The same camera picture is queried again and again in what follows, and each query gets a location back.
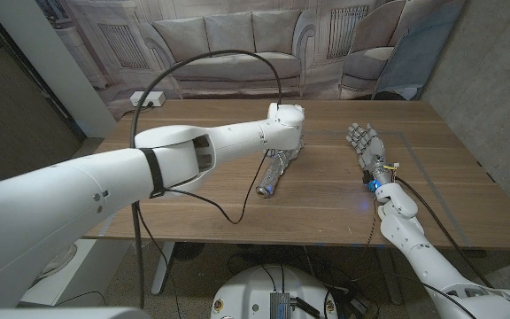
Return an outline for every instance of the sofa cushion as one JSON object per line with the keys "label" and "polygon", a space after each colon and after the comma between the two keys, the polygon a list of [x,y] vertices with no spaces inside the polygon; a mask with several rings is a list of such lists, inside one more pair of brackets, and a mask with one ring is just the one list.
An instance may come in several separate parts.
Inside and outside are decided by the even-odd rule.
{"label": "sofa cushion", "polygon": [[[281,78],[300,75],[300,60],[290,54],[264,52],[258,55],[271,62]],[[240,82],[274,79],[273,71],[263,61],[241,54],[201,58],[175,70],[173,76],[178,80]]]}
{"label": "sofa cushion", "polygon": [[392,52],[392,47],[384,47],[350,53],[345,57],[344,74],[365,80],[376,80]]}
{"label": "sofa cushion", "polygon": [[375,80],[358,79],[348,74],[342,76],[342,87],[344,89],[351,88],[354,90],[369,91],[375,88],[375,84]]}
{"label": "sofa cushion", "polygon": [[210,51],[202,17],[157,21],[152,25],[163,37],[177,62]]}
{"label": "sofa cushion", "polygon": [[[300,79],[298,77],[291,78],[283,78],[281,79],[281,88],[282,91],[286,91],[288,88],[297,88],[300,83]],[[224,90],[224,89],[274,89],[277,90],[276,80],[259,80],[259,81],[198,81],[198,80],[179,80],[178,85],[181,89],[196,89],[199,92],[202,90],[214,89],[214,90]]]}
{"label": "sofa cushion", "polygon": [[352,52],[389,46],[405,2],[388,2],[361,19],[355,26]]}
{"label": "sofa cushion", "polygon": [[204,17],[210,51],[244,50],[255,53],[251,12]]}
{"label": "sofa cushion", "polygon": [[292,52],[292,36],[300,10],[254,12],[253,36],[256,52]]}

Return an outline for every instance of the wooden table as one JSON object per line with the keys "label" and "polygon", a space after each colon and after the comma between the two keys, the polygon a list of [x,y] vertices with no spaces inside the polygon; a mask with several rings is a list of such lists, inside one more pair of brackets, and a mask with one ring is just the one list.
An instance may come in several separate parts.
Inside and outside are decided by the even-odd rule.
{"label": "wooden table", "polygon": [[[189,124],[214,127],[267,116],[266,100],[176,100],[143,113],[139,130]],[[305,108],[305,148],[292,161],[271,198],[255,191],[243,221],[233,225],[195,198],[146,199],[141,207],[155,238],[218,243],[364,245],[376,218],[371,245],[389,245],[379,230],[373,194],[363,186],[355,151],[345,140],[353,122],[372,123],[398,176],[433,207],[462,247],[510,249],[510,199],[480,167],[430,105],[401,101],[289,101]],[[131,118],[121,119],[97,152],[128,147]],[[237,219],[261,153],[222,165],[197,190]],[[267,164],[259,175],[262,177]],[[428,211],[418,219],[437,246],[451,246]],[[130,239],[129,207],[87,237]]]}

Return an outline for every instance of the black cable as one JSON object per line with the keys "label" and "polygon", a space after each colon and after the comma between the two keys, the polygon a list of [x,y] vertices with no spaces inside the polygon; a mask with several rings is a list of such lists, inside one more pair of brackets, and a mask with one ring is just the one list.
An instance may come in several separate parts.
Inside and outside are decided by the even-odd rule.
{"label": "black cable", "polygon": [[137,252],[137,267],[139,268],[139,308],[145,308],[145,270],[143,265],[143,247],[141,243],[141,226],[139,225],[139,201],[131,204],[133,216],[133,230],[135,232],[135,250]]}
{"label": "black cable", "polygon": [[62,305],[62,304],[64,304],[64,303],[67,303],[67,302],[68,302],[68,301],[70,301],[70,300],[75,300],[76,298],[80,298],[81,296],[85,296],[85,295],[87,295],[87,294],[91,294],[91,293],[97,293],[97,294],[99,294],[99,295],[100,295],[100,297],[102,297],[102,300],[104,301],[104,305],[106,305],[106,306],[107,306],[107,302],[105,302],[105,297],[104,297],[104,295],[103,295],[101,292],[94,291],[94,292],[84,292],[83,294],[79,294],[79,295],[78,295],[78,296],[76,296],[76,297],[72,297],[72,298],[70,298],[70,299],[67,299],[67,300],[61,301],[61,302],[59,302],[58,304],[54,305],[53,307],[60,306],[60,305]]}
{"label": "black cable", "polygon": [[[151,231],[149,230],[149,226],[147,226],[147,223],[145,223],[145,220],[143,218],[143,213],[141,213],[141,208],[139,208],[138,210],[139,212],[139,219],[141,220],[141,223],[143,224],[143,226],[145,227],[145,230],[147,230],[147,233],[149,234],[149,237],[151,238],[151,241],[152,243],[157,247],[158,249],[158,252],[160,253],[160,256],[163,258],[163,260],[165,260],[165,265],[166,265],[166,271],[168,271],[168,259],[166,258],[166,255],[165,253],[163,252],[163,249],[160,248],[160,246],[158,245],[157,241],[155,240],[155,238],[152,236],[152,233]],[[178,305],[178,293],[176,292],[176,283],[174,282],[174,278],[172,278],[169,274],[169,277],[170,277],[170,280],[171,282],[173,283],[173,288],[174,288],[174,301],[176,302],[176,311],[178,312],[178,317],[181,318],[181,308],[180,306]]]}
{"label": "black cable", "polygon": [[[149,104],[147,104],[146,106],[144,106],[142,109],[141,109],[141,112],[143,111],[146,111],[146,110],[150,110],[153,106],[153,103],[152,102],[149,102]],[[121,117],[124,117],[125,115],[127,114],[133,114],[135,112],[135,109],[133,110],[129,110],[129,111],[126,111],[123,113],[123,115],[121,115]]]}
{"label": "black cable", "polygon": [[273,292],[276,292],[276,285],[274,285],[274,279],[273,279],[273,277],[271,276],[271,274],[269,274],[268,270],[265,268],[265,265],[261,265],[261,267],[263,268],[263,270],[265,270],[265,272],[267,273],[267,275],[269,275],[269,278],[271,278],[271,281],[273,282]]}
{"label": "black cable", "polygon": [[274,74],[274,78],[276,79],[277,87],[279,89],[279,98],[278,98],[278,101],[277,101],[277,105],[280,105],[281,102],[282,102],[281,79],[279,78],[279,74],[276,72],[276,69],[271,64],[271,62],[269,62],[265,58],[262,58],[262,57],[258,56],[255,53],[251,53],[251,52],[243,51],[243,50],[221,50],[221,51],[214,51],[214,52],[206,52],[206,53],[199,54],[199,55],[196,55],[195,57],[188,58],[188,59],[185,59],[185,60],[183,60],[181,62],[176,63],[175,65],[169,67],[161,75],[157,76],[157,78],[155,78],[155,80],[153,80],[153,82],[151,82],[151,84],[149,84],[147,89],[145,89],[145,91],[141,95],[141,98],[139,98],[139,101],[137,102],[137,107],[135,109],[135,114],[133,115],[133,121],[131,122],[131,133],[130,133],[131,134],[131,138],[130,138],[130,141],[129,141],[130,147],[131,148],[135,148],[135,135],[136,135],[136,131],[137,131],[137,121],[139,119],[139,113],[141,112],[141,107],[143,106],[145,98],[147,98],[147,96],[149,96],[149,93],[155,88],[155,86],[159,82],[161,82],[167,75],[171,74],[175,70],[179,69],[182,66],[186,66],[188,63],[196,61],[197,59],[212,57],[212,56],[221,55],[221,54],[230,54],[230,53],[246,54],[248,56],[252,56],[254,58],[258,58],[259,60],[265,62],[265,64],[267,64],[271,68],[271,70],[273,71],[273,74]]}
{"label": "black cable", "polygon": [[357,267],[357,265],[359,265],[359,263],[361,262],[361,259],[363,258],[363,256],[365,256],[365,252],[368,249],[369,244],[371,244],[371,238],[373,238],[373,232],[375,231],[375,223],[377,222],[377,219],[375,218],[376,215],[377,215],[377,208],[375,206],[375,195],[374,195],[373,196],[373,225],[371,225],[371,232],[369,232],[369,238],[367,239],[367,242],[365,243],[365,247],[361,251],[361,255],[359,256],[359,258],[355,261],[356,266],[354,266],[354,268]]}
{"label": "black cable", "polygon": [[448,230],[446,229],[446,227],[444,227],[444,225],[442,224],[442,222],[440,222],[440,219],[438,218],[438,216],[436,215],[436,213],[434,213],[434,211],[432,210],[432,207],[430,207],[429,203],[426,202],[426,200],[424,200],[424,198],[422,198],[421,194],[418,193],[418,191],[416,191],[413,186],[409,185],[407,182],[405,182],[402,178],[398,177],[398,176],[395,176],[395,180],[396,181],[399,181],[400,183],[402,183],[403,185],[405,185],[405,187],[407,189],[409,189],[413,194],[414,196],[416,196],[420,201],[421,203],[429,210],[429,213],[432,215],[432,218],[434,218],[434,220],[436,221],[436,223],[438,224],[438,227],[440,227],[440,229],[443,231],[443,233],[448,237],[448,239],[450,240],[450,242],[452,243],[453,247],[456,248],[456,251],[458,251],[458,253],[460,254],[461,258],[463,258],[464,261],[466,261],[466,263],[469,265],[469,267],[474,270],[475,274],[483,281],[483,283],[490,287],[490,288],[493,288],[493,285],[487,280],[487,278],[485,278],[485,276],[479,271],[479,269],[477,269],[474,264],[471,263],[471,261],[468,259],[468,257],[466,256],[466,254],[464,254],[464,252],[460,249],[460,247],[458,246],[458,244],[456,243],[456,241],[452,238],[452,235],[450,235],[450,233],[448,232]]}
{"label": "black cable", "polygon": [[284,267],[281,262],[281,272],[282,272],[282,293],[284,293]]}
{"label": "black cable", "polygon": [[[135,112],[133,114],[133,120],[131,121],[131,129],[129,132],[129,147],[135,148],[135,135],[137,132],[137,122],[139,121],[139,113],[142,111],[145,98],[147,98],[149,96],[149,93],[151,93],[151,91],[154,89],[154,87],[159,82],[161,82],[167,75],[172,73],[174,70],[176,70],[182,66],[185,66],[192,61],[195,61],[195,60],[201,59],[201,58],[211,57],[214,55],[229,54],[229,53],[246,54],[246,55],[252,56],[254,58],[258,58],[261,61],[265,62],[265,64],[267,64],[271,68],[271,70],[273,71],[273,74],[274,74],[274,78],[276,79],[276,82],[277,82],[277,87],[279,89],[279,98],[278,98],[277,106],[280,105],[281,101],[282,101],[281,79],[279,78],[279,74],[276,72],[276,69],[274,69],[274,66],[271,64],[271,62],[269,62],[265,58],[262,58],[255,53],[251,53],[251,52],[243,51],[243,50],[222,50],[222,51],[207,52],[204,54],[196,55],[195,57],[188,58],[182,62],[179,62],[179,63],[169,67],[165,72],[163,72],[161,75],[157,76],[155,78],[155,80],[153,80],[151,82],[151,84],[149,84],[147,89],[145,89],[145,91],[141,95],[141,98],[139,98],[139,101],[137,102],[137,106],[135,107]],[[138,210],[139,210],[139,201],[136,201],[135,203],[131,204],[131,214],[133,217],[133,225],[134,225],[134,231],[135,231],[135,249],[137,252],[137,259],[138,259],[137,264],[139,266],[139,282],[140,282],[140,286],[141,286],[139,306],[140,306],[140,308],[144,308],[145,287],[144,287],[143,248],[141,247],[141,229],[139,227],[139,221],[138,221],[138,219],[139,219]]]}
{"label": "black cable", "polygon": [[383,272],[385,274],[389,274],[389,275],[393,275],[393,276],[397,276],[397,277],[406,279],[406,280],[411,281],[413,283],[421,284],[421,285],[425,286],[426,288],[430,289],[431,291],[437,292],[437,293],[441,294],[442,296],[446,297],[449,301],[453,302],[454,304],[456,304],[456,306],[460,307],[461,310],[463,310],[467,315],[469,315],[473,319],[477,319],[477,318],[475,318],[475,316],[471,312],[469,312],[469,310],[467,310],[465,307],[463,307],[458,301],[456,301],[452,297],[448,296],[448,294],[443,293],[443,292],[439,291],[438,289],[432,287],[431,285],[425,284],[425,283],[423,283],[422,281],[420,281],[418,279],[414,279],[414,278],[411,278],[409,276],[401,275],[401,274],[394,273],[394,272],[391,272],[391,271],[384,270]]}
{"label": "black cable", "polygon": [[218,203],[216,203],[216,202],[214,202],[214,201],[212,201],[212,200],[210,200],[208,198],[204,198],[202,196],[196,195],[196,194],[188,192],[188,191],[180,191],[180,190],[172,190],[172,189],[166,189],[165,191],[171,191],[171,192],[175,192],[175,193],[180,193],[180,194],[188,195],[188,196],[191,196],[193,198],[198,198],[200,200],[203,200],[204,202],[210,203],[210,204],[218,207],[218,209],[220,209],[220,212],[224,215],[224,217],[226,217],[226,219],[229,222],[231,222],[232,224],[237,225],[243,219],[243,216],[245,215],[245,207],[247,206],[247,199],[249,198],[249,194],[251,193],[251,189],[253,188],[253,184],[257,180],[257,176],[259,175],[259,171],[261,170],[261,167],[263,166],[263,162],[265,161],[265,157],[267,156],[268,153],[269,153],[269,150],[267,150],[265,152],[265,154],[263,155],[263,159],[259,163],[259,167],[257,168],[257,172],[255,173],[255,177],[253,177],[253,181],[251,181],[251,185],[249,185],[249,189],[247,190],[247,195],[245,195],[245,200],[243,201],[243,209],[241,211],[241,216],[239,217],[237,222],[232,221],[229,218],[228,214],[226,214],[226,212],[223,210],[223,208],[221,208],[221,206],[218,205]]}

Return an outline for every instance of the white robotic arm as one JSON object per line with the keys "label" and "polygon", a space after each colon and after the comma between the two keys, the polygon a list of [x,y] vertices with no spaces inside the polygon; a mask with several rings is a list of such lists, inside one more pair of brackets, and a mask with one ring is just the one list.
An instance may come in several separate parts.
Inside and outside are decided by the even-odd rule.
{"label": "white robotic arm", "polygon": [[94,154],[0,182],[0,307],[15,307],[61,249],[122,207],[154,195],[159,176],[151,158],[165,188],[194,191],[226,161],[297,148],[304,118],[298,105],[271,104],[262,121],[154,128],[135,137],[147,150]]}
{"label": "white robotic arm", "polygon": [[[408,259],[414,273],[424,283],[449,295],[475,318],[510,318],[510,291],[491,289],[467,280],[424,237],[424,230],[416,219],[418,207],[392,180],[385,163],[383,142],[367,124],[367,131],[358,124],[349,127],[347,140],[355,148],[364,183],[383,205],[378,214],[382,219],[381,232]],[[426,288],[443,319],[470,318],[467,312],[446,297]]]}

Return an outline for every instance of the sofa backdrop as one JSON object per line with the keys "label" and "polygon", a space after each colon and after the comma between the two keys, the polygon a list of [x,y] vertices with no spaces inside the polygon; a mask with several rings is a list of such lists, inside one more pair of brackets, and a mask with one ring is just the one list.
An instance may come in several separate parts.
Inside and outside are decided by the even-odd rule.
{"label": "sofa backdrop", "polygon": [[[36,0],[108,105],[168,67],[241,49],[269,59],[288,96],[414,98],[464,0]],[[269,97],[268,66],[203,58],[158,85],[169,98]]]}

